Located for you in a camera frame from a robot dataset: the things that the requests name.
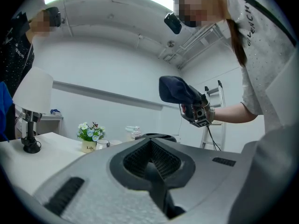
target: lamp stand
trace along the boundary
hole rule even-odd
[[[24,151],[29,154],[38,153],[41,148],[37,145],[37,141],[34,138],[33,133],[33,112],[30,112],[30,118],[28,121],[28,135],[26,138],[21,138],[21,142],[24,145]]]

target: person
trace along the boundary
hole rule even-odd
[[[242,71],[243,101],[224,108],[207,106],[209,120],[246,123],[264,115],[266,133],[280,128],[265,90],[295,51],[288,37],[244,0],[175,0],[174,12],[182,22],[195,22],[196,26],[226,20],[230,29]]]
[[[30,29],[20,38],[4,41],[0,48],[0,82],[4,82],[11,97],[14,96],[23,78],[29,72],[34,60],[32,40],[34,36],[48,36],[50,16],[46,10],[40,11],[29,20]],[[8,140],[15,139],[15,106],[11,105],[6,114],[4,134]],[[0,135],[0,141],[6,141]]]

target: ceiling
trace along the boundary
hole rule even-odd
[[[175,35],[164,23],[170,11],[150,0],[58,0],[49,6],[59,8],[64,22],[51,37],[109,39],[146,51],[178,69],[222,39],[222,32],[228,29],[225,24],[207,28],[183,25]],[[26,0],[19,11],[31,18],[42,8],[46,8],[43,0]]]

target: person wearing black shirt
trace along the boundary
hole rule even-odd
[[[30,29],[20,38],[4,42],[0,47],[0,82],[7,86],[11,97],[14,96],[21,81],[32,67],[34,51],[32,40],[34,36],[50,34],[50,17],[45,10],[40,11],[29,20]],[[4,134],[9,140],[15,139],[15,106],[11,105],[6,114],[6,129]]]

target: person wearing white t-shirt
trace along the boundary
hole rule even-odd
[[[265,91],[295,52],[288,37],[244,0],[175,0],[174,6],[181,21],[193,21],[197,26],[228,22],[232,48],[242,70],[243,101],[209,108],[209,120],[246,123],[264,115],[266,133],[280,128]]]

